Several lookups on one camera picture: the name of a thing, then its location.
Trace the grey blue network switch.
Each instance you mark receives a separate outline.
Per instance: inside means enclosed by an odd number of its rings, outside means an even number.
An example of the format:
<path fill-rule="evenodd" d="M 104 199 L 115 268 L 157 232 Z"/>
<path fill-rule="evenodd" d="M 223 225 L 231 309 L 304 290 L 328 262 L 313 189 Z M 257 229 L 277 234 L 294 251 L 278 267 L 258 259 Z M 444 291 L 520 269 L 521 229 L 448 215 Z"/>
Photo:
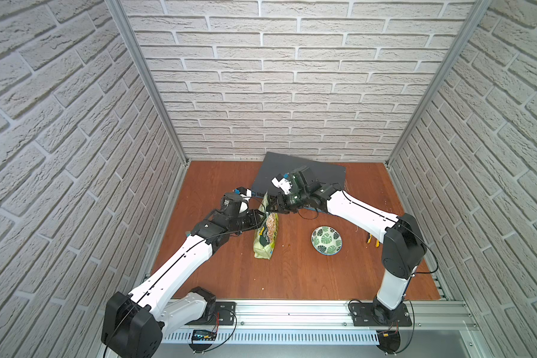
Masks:
<path fill-rule="evenodd" d="M 281 198 L 281 210 L 312 208 L 327 212 L 327 200 L 344 188 L 344 166 L 268 152 L 252 184 L 252 192 Z"/>

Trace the green leaf pattern bowl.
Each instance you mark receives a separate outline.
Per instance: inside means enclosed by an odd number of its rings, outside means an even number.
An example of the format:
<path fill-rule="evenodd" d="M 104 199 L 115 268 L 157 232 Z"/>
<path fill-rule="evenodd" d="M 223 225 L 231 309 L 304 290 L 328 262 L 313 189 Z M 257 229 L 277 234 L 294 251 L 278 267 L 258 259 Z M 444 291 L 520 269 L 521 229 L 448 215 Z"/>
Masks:
<path fill-rule="evenodd" d="M 339 253 L 343 245 L 340 233 L 328 226 L 316 228 L 311 234 L 311 243 L 317 252 L 326 256 Z"/>

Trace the small green circuit board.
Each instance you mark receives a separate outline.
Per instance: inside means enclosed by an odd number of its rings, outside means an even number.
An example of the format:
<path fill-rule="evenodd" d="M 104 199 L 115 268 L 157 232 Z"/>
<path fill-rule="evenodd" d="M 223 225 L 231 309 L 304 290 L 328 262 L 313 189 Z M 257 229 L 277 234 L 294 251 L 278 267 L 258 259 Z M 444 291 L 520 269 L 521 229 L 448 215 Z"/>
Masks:
<path fill-rule="evenodd" d="M 208 331 L 208 330 L 194 330 L 192 332 L 191 341 L 192 342 L 213 342 L 216 340 L 217 332 Z"/>

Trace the aluminium front rail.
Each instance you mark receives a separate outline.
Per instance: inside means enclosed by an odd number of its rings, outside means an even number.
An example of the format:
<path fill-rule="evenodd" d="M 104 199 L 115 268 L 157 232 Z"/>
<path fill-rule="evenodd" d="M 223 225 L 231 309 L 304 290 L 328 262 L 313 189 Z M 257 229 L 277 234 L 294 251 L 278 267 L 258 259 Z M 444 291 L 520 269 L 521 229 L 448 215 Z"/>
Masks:
<path fill-rule="evenodd" d="M 251 329 L 353 330 L 347 301 L 233 299 L 238 325 Z M 386 328 L 474 331 L 479 328 L 462 301 L 407 301 L 403 322 Z"/>

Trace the green oats bag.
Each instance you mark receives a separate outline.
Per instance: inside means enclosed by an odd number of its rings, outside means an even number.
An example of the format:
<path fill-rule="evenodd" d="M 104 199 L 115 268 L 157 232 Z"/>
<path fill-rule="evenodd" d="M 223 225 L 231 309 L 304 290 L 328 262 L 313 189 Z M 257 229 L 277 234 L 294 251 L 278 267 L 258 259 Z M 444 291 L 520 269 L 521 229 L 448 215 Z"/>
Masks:
<path fill-rule="evenodd" d="M 263 223 L 255 231 L 253 244 L 254 257 L 270 260 L 278 235 L 279 216 L 277 213 L 269 212 L 269 195 L 267 193 L 263 197 L 260 211 L 263 214 Z"/>

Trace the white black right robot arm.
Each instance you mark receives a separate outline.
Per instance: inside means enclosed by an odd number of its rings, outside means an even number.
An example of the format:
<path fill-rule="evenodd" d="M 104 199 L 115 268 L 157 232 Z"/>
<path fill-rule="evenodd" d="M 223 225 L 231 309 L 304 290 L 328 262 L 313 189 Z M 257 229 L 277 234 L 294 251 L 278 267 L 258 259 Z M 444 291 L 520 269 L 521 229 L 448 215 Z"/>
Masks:
<path fill-rule="evenodd" d="M 268 197 L 269 212 L 295 213 L 305 207 L 340 217 L 380 242 L 384 275 L 374 303 L 386 311 L 396 310 L 428 250 L 416 219 L 372 207 L 329 184 L 312 193 L 298 190 Z"/>

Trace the aluminium corner post right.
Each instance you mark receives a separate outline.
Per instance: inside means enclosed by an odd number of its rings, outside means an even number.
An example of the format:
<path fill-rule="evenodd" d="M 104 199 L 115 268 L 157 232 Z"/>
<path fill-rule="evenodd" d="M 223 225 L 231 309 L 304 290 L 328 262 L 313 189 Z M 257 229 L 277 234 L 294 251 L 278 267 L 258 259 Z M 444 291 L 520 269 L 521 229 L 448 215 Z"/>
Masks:
<path fill-rule="evenodd" d="M 423 112 L 431 103 L 434 95 L 437 94 L 439 88 L 447 78 L 448 73 L 452 70 L 454 64 L 457 62 L 466 44 L 471 39 L 477 26 L 480 24 L 481 20 L 486 14 L 490 4 L 492 4 L 491 0 L 477 0 L 474 2 L 470 12 L 468 13 L 468 16 L 465 19 L 465 22 L 462 24 L 462 27 L 450 45 L 450 49 L 447 51 L 438 70 L 435 72 L 433 79 L 429 83 L 425 94 L 422 96 L 421 101 L 410 118 L 410 121 L 407 123 L 407 126 L 404 128 L 398 142 L 392 150 L 392 153 L 389 155 L 389 158 L 386 161 L 386 168 L 388 170 L 392 168 L 393 164 L 398 158 L 398 155 L 407 142 L 407 139 L 410 137 L 411 133 L 416 127 L 417 122 L 422 117 Z"/>

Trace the round black connector box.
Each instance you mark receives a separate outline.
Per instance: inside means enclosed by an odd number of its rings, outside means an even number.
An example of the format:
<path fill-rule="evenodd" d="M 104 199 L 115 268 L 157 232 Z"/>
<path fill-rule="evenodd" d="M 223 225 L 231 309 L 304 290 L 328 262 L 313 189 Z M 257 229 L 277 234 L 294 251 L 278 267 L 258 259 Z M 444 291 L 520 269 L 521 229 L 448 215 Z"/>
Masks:
<path fill-rule="evenodd" d="M 401 346 L 401 334 L 398 331 L 377 331 L 377 347 L 386 355 L 395 354 Z"/>

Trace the aluminium corner post left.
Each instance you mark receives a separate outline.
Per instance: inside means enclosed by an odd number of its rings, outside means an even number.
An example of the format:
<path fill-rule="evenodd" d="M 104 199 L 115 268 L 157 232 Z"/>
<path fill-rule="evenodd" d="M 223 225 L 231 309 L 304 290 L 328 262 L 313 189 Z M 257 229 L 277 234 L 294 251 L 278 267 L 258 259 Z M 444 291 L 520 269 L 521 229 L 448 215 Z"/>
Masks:
<path fill-rule="evenodd" d="M 149 65 L 143 56 L 141 46 L 137 41 L 136 34 L 131 27 L 125 9 L 122 6 L 121 1 L 118 0 L 107 0 L 106 3 L 113 20 L 116 23 L 116 27 L 124 40 L 125 46 L 131 55 L 132 61 L 137 68 L 139 76 L 149 94 L 149 98 L 152 100 L 156 112 L 172 142 L 172 145 L 175 148 L 182 164 L 185 167 L 188 167 L 190 160 L 186 156 L 182 144 L 180 143 L 180 140 L 174 130 L 169 113 L 165 107 L 155 79 L 152 76 L 151 70 L 149 69 Z"/>

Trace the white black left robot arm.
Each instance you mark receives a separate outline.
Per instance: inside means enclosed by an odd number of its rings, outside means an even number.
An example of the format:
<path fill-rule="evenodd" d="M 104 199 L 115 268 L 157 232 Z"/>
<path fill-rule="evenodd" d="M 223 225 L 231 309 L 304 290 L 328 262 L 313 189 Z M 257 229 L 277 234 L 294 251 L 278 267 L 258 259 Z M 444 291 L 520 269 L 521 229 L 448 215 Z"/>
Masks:
<path fill-rule="evenodd" d="M 149 279 L 109 299 L 101 342 L 119 357 L 152 357 L 165 336 L 187 323 L 207 321 L 215 306 L 213 294 L 197 288 L 177 301 L 171 300 L 173 295 L 231 235 L 254 231 L 264 219 L 258 209 L 212 211 Z"/>

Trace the yellow handled pliers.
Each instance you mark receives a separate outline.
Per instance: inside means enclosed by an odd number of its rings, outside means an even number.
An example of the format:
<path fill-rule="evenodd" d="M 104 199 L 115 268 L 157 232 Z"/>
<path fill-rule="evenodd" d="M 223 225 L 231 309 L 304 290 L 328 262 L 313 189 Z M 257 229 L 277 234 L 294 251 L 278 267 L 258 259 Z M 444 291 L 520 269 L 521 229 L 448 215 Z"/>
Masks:
<path fill-rule="evenodd" d="M 372 235 L 369 235 L 368 239 L 366 240 L 366 244 L 370 245 L 372 243 L 374 244 L 374 247 L 376 248 L 380 247 L 380 241 L 377 238 L 373 237 Z"/>

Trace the aluminium corner post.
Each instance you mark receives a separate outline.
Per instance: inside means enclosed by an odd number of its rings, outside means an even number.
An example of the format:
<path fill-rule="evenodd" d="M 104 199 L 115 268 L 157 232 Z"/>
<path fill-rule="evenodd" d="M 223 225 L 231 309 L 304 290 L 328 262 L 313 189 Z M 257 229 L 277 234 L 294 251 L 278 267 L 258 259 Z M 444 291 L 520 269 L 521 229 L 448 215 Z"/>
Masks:
<path fill-rule="evenodd" d="M 477 0 L 474 2 L 470 12 L 468 13 L 468 16 L 465 19 L 465 22 L 462 24 L 462 27 L 450 45 L 450 49 L 447 51 L 438 70 L 435 72 L 433 79 L 429 83 L 425 94 L 422 96 L 421 101 L 410 118 L 410 121 L 407 123 L 407 126 L 404 128 L 398 142 L 392 150 L 392 153 L 389 155 L 389 158 L 386 161 L 386 168 L 388 170 L 392 168 L 393 164 L 398 158 L 398 155 L 407 142 L 407 139 L 410 137 L 411 133 L 416 127 L 417 122 L 422 117 L 423 112 L 431 103 L 434 95 L 437 94 L 439 88 L 447 78 L 448 73 L 452 70 L 454 64 L 457 62 L 466 44 L 471 39 L 477 26 L 480 24 L 481 20 L 486 14 L 490 4 L 492 4 L 491 0 Z"/>
<path fill-rule="evenodd" d="M 118 0 L 107 0 L 106 3 L 113 20 L 116 23 L 116 27 L 124 40 L 125 46 L 131 55 L 132 61 L 137 68 L 139 76 L 149 94 L 149 98 L 152 100 L 156 112 L 172 142 L 172 145 L 175 148 L 182 164 L 185 167 L 188 167 L 190 160 L 186 156 L 182 144 L 180 143 L 180 140 L 174 130 L 169 113 L 165 107 L 155 79 L 152 76 L 151 70 L 149 69 L 149 65 L 143 56 L 141 46 L 137 41 L 136 34 L 131 27 L 125 9 L 122 6 L 121 1 Z"/>

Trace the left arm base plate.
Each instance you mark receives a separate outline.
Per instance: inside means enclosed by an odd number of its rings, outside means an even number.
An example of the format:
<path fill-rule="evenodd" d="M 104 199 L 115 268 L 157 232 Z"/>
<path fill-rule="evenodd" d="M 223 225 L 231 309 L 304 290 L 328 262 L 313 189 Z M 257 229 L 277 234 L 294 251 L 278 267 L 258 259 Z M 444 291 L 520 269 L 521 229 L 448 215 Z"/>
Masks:
<path fill-rule="evenodd" d="M 210 312 L 206 312 L 200 319 L 188 322 L 187 326 L 234 326 L 237 303 L 235 301 L 217 301 Z"/>

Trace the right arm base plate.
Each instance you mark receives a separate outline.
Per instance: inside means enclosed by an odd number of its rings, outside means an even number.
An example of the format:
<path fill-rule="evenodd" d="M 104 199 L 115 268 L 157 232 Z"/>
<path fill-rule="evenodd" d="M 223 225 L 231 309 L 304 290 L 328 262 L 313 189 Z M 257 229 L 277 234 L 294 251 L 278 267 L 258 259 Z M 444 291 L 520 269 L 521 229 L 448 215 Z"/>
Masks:
<path fill-rule="evenodd" d="M 401 302 L 396 309 L 389 310 L 377 301 L 350 301 L 348 310 L 355 327 L 411 327 L 412 317 L 406 304 Z"/>

